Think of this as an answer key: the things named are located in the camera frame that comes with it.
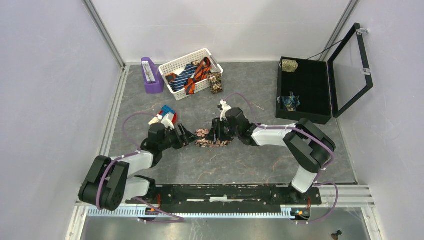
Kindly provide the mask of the black pink floral tie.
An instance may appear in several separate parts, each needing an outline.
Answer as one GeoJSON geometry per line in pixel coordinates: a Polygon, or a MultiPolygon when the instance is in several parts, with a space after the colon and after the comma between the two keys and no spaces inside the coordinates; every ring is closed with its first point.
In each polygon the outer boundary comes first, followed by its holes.
{"type": "Polygon", "coordinates": [[[195,146],[200,148],[206,148],[206,147],[225,147],[228,146],[232,141],[233,138],[225,138],[225,139],[217,139],[217,140],[210,140],[207,139],[208,134],[210,133],[210,129],[207,128],[201,128],[197,129],[195,131],[195,135],[197,136],[197,140],[194,142],[195,146]]]}

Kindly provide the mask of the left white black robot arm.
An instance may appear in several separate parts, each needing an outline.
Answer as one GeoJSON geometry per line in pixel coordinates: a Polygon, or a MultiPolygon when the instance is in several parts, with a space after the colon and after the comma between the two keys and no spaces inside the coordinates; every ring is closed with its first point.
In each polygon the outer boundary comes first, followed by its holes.
{"type": "Polygon", "coordinates": [[[168,149],[181,149],[195,142],[198,136],[181,123],[177,127],[154,123],[147,137],[135,152],[109,157],[98,155],[78,193],[78,199],[98,210],[114,211],[124,200],[139,197],[145,204],[157,198],[154,179],[137,175],[155,167],[168,149]]]}

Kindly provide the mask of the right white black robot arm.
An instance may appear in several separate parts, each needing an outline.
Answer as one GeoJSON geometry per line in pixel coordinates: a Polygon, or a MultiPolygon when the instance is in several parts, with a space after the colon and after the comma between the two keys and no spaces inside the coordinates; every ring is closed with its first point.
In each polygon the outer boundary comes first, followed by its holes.
{"type": "Polygon", "coordinates": [[[221,117],[214,118],[205,138],[216,144],[237,138],[246,146],[288,148],[299,165],[288,186],[289,199],[295,204],[309,198],[309,190],[320,172],[335,158],[335,143],[310,120],[302,118],[279,126],[253,123],[238,107],[223,110],[221,117]]]}

